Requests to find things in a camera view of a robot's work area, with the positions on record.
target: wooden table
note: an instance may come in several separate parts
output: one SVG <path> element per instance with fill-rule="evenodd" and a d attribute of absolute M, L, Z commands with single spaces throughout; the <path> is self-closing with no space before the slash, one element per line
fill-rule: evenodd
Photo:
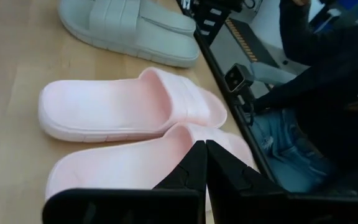
<path fill-rule="evenodd" d="M 180 11 L 175 0 L 159 0 Z M 61 79 L 135 78 L 149 66 L 184 75 L 222 100 L 202 55 L 192 69 L 178 69 L 96 49 L 72 37 L 57 14 L 58 0 L 0 0 L 0 223 L 41 223 L 45 184 L 60 158 L 106 144 L 70 143 L 39 127 L 40 90 Z M 231 114 L 223 130 L 240 135 Z M 212 216 L 208 214 L 208 223 Z"/>

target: black sleeve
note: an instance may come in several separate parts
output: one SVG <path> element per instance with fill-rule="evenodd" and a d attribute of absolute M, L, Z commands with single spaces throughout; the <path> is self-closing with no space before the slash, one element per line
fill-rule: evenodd
<path fill-rule="evenodd" d="M 280 33 L 288 58 L 313 65 L 343 50 L 358 53 L 358 26 L 314 34 L 308 25 L 310 6 L 297 6 L 292 0 L 280 2 Z"/>
<path fill-rule="evenodd" d="M 273 88 L 256 99 L 255 111 L 282 109 L 301 101 L 305 94 L 323 83 L 335 82 L 358 67 L 342 58 L 358 58 L 358 26 L 314 34 L 308 28 L 310 5 L 297 6 L 292 0 L 280 2 L 280 30 L 284 52 L 290 59 L 311 67 L 292 81 Z"/>

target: pink slide sandal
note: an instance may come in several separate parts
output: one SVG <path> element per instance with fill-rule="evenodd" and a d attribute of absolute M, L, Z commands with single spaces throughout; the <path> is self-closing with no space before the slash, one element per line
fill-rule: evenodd
<path fill-rule="evenodd" d="M 136 79 L 52 82 L 39 98 L 41 127 L 73 142 L 157 138 L 178 122 L 218 128 L 226 118 L 211 92 L 157 68 Z"/>
<path fill-rule="evenodd" d="M 196 124 L 178 123 L 149 141 L 74 152 L 49 174 L 46 199 L 68 189 L 153 189 L 180 163 L 197 140 L 213 140 L 257 170 L 239 136 Z M 206 210 L 211 210 L 207 193 Z"/>

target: slide sandal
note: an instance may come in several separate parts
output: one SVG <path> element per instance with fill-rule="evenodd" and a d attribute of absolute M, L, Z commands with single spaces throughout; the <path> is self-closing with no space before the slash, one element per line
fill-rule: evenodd
<path fill-rule="evenodd" d="M 257 170 L 248 144 L 239 136 L 196 124 L 178 123 L 149 141 L 74 152 L 50 172 L 46 200 L 68 189 L 153 189 L 198 140 L 213 140 Z M 207 193 L 206 210 L 211 210 Z"/>
<path fill-rule="evenodd" d="M 196 22 L 182 13 L 169 11 L 151 0 L 140 1 L 139 16 L 147 22 L 192 37 L 196 30 Z"/>
<path fill-rule="evenodd" d="M 157 138 L 175 123 L 219 128 L 226 118 L 223 103 L 211 92 L 152 67 L 135 79 L 52 82 L 39 98 L 41 127 L 73 142 Z"/>
<path fill-rule="evenodd" d="M 60 19 L 87 44 L 174 67 L 192 67 L 199 56 L 192 37 L 139 17 L 139 0 L 61 0 Z"/>

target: gray slide sandal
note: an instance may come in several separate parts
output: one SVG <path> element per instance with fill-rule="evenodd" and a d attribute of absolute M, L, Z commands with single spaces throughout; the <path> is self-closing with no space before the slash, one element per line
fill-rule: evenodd
<path fill-rule="evenodd" d="M 193 36 L 196 22 L 183 14 L 169 11 L 152 0 L 139 0 L 139 16 L 157 26 L 172 30 L 179 34 Z"/>
<path fill-rule="evenodd" d="M 95 47 L 185 68 L 199 55 L 194 38 L 140 16 L 139 0 L 61 0 L 59 15 L 69 32 Z"/>

